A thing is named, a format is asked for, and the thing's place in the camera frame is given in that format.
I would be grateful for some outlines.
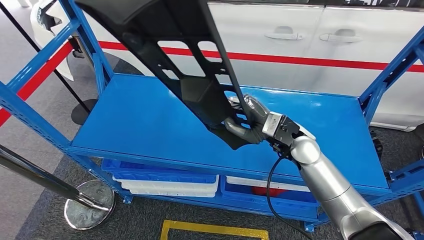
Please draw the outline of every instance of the car door handle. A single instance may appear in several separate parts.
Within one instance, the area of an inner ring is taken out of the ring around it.
[[[302,40],[303,34],[300,33],[266,33],[265,37],[270,39],[282,39],[282,40]]]
[[[332,33],[325,33],[319,36],[319,39],[327,42],[354,43],[362,40],[360,36],[340,36]]]

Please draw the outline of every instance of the white car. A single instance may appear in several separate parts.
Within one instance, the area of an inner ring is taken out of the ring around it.
[[[424,24],[424,0],[330,1],[334,5],[325,5],[326,0],[210,2],[240,84],[359,96]],[[105,53],[153,75],[129,51],[112,49],[118,41],[85,16]],[[55,0],[32,9],[35,40],[42,47],[68,22]],[[187,46],[160,45],[183,73],[196,74],[194,57],[184,55]],[[202,50],[216,49],[206,44]],[[73,80],[65,60],[57,70]],[[384,94],[371,124],[412,131],[424,123],[423,90],[424,67],[417,61]]]

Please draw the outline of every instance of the blue metal shelf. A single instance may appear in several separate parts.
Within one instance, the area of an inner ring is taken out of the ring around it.
[[[266,144],[246,145],[234,151],[204,125],[155,77],[112,71],[83,12],[74,0],[59,0],[70,23],[38,53],[8,85],[0,82],[0,105],[46,141],[102,180],[131,203],[134,195],[90,157],[266,180],[277,155]],[[73,141],[49,124],[16,92],[76,31],[92,59],[99,101]],[[424,159],[390,173],[387,181],[368,131],[384,92],[416,60],[424,61],[424,27],[412,38],[360,97],[245,86],[272,111],[290,116],[310,130],[321,150],[372,205],[424,190]],[[303,184],[295,165],[282,161],[273,181]],[[272,215],[266,206],[241,205],[213,198],[141,196],[233,211]],[[418,202],[424,206],[421,196]],[[283,217],[306,221],[309,230],[328,221],[317,207],[280,209]]]
[[[357,98],[260,87],[242,91],[310,130],[358,190],[389,191]],[[361,147],[352,147],[358,143]],[[157,78],[127,74],[113,76],[71,145],[71,152],[87,156],[118,159],[124,154],[135,163],[146,163],[138,156],[154,165],[260,180],[278,158],[266,142],[232,150]],[[274,179],[302,182],[290,161],[281,162]]]

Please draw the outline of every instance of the blue shelf frame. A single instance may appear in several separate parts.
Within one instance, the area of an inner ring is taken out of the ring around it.
[[[85,170],[96,178],[105,182],[116,193],[123,197],[124,203],[132,202],[132,195],[128,190],[114,181],[106,172],[102,171],[87,155],[78,154],[75,149],[70,150],[71,141],[48,123],[41,115],[20,99],[16,93],[26,82],[40,69],[50,56],[62,45],[68,37],[76,32],[80,37],[83,47],[87,50],[95,69],[95,77],[99,98],[103,94],[109,81],[114,76],[112,67],[99,46],[83,12],[77,7],[74,0],[59,0],[68,15],[70,22],[47,44],[8,84],[0,82],[0,105],[18,118],[26,126],[33,129],[37,134],[50,142],[73,161],[81,165]],[[372,84],[358,98],[365,121],[369,124],[377,109],[384,92],[417,60],[424,63],[424,27],[411,39],[402,51],[390,62],[390,64],[378,75]],[[424,201],[419,194],[424,190],[424,159],[414,162],[402,169],[390,172],[388,180],[389,192],[379,195],[367,195],[366,199],[372,205],[379,205],[393,201],[404,196],[413,195],[418,206],[424,213]],[[256,213],[271,216],[271,212],[258,210],[252,207],[234,207],[226,205],[218,197],[202,199],[195,197],[169,197],[169,196],[141,196],[178,203],[200,205],[205,207],[223,208],[233,211]],[[287,209],[283,217],[305,221],[305,229],[313,232],[314,227],[329,221],[325,213],[319,213],[318,208],[314,211],[299,214],[298,210]]]

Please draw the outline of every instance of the floor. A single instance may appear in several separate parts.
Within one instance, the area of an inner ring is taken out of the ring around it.
[[[30,34],[29,8],[7,6]],[[0,57],[7,56],[0,65],[0,80],[7,83],[36,52],[20,36],[7,18],[0,14]],[[96,98],[94,74],[84,59],[70,57],[69,65],[75,82],[71,87],[83,100]],[[119,72],[133,73],[124,62],[109,57]],[[70,113],[77,101],[59,79],[52,74],[26,101],[67,138],[72,139],[79,126],[71,121]],[[385,170],[400,168],[417,159],[423,146],[424,134],[374,128],[383,143],[382,165]],[[32,130],[10,118],[0,127],[0,144],[77,186],[91,179],[79,166],[63,156],[56,148]],[[42,187],[0,168],[0,239],[1,240],[96,240],[96,239],[159,239],[165,219],[205,224],[226,225],[268,230],[270,239],[302,239],[302,237],[274,217],[259,216],[205,207],[189,206],[148,198],[136,198],[131,205],[119,203],[108,221],[90,231],[74,231],[63,217],[65,200]],[[423,218],[411,197],[384,204],[378,208],[388,218],[403,227],[424,231]],[[330,225],[317,229],[314,239],[336,239],[338,234]],[[169,239],[237,239],[222,235],[172,230]]]

